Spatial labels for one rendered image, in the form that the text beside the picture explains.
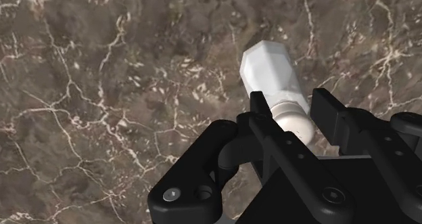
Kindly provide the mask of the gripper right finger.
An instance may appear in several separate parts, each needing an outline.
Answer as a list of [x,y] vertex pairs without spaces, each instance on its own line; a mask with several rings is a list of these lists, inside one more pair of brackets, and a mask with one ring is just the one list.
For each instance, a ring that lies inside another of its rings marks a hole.
[[310,116],[331,145],[351,156],[343,174],[356,200],[353,224],[422,224],[422,160],[384,120],[314,89]]

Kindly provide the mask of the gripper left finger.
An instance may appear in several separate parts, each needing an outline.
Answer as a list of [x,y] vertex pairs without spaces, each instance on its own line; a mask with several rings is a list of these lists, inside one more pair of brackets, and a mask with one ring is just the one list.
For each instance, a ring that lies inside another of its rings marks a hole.
[[[252,163],[261,190],[237,220],[221,191]],[[354,199],[322,162],[272,118],[263,94],[236,121],[215,120],[152,188],[153,224],[352,224]]]

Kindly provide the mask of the white bottle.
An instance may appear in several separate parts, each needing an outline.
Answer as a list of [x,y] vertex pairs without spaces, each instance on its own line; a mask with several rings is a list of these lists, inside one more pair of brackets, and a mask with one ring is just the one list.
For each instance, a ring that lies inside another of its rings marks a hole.
[[284,44],[260,41],[253,45],[244,51],[239,73],[248,96],[261,91],[273,119],[284,131],[291,131],[306,145],[313,140],[310,105]]

